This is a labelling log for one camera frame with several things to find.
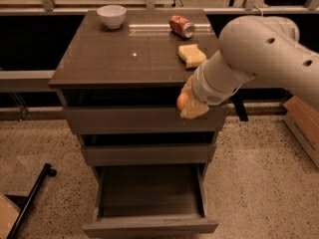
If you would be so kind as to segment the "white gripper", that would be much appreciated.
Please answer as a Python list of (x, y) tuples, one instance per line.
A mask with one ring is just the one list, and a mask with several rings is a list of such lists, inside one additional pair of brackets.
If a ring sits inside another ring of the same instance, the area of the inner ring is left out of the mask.
[(209, 111), (209, 106), (219, 106), (232, 96), (232, 92), (222, 93), (212, 87), (204, 75), (204, 63), (202, 63), (189, 77), (181, 89), (181, 93), (192, 91), (195, 99), (190, 98), (183, 106), (180, 116), (183, 119), (195, 119)]

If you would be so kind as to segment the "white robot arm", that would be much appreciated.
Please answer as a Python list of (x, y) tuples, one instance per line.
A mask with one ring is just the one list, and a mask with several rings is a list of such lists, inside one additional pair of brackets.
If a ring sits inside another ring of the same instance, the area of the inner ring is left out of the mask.
[(256, 78), (319, 110), (319, 54), (299, 43), (298, 26), (283, 17), (242, 16), (225, 25), (217, 52), (183, 86), (180, 116), (200, 117)]

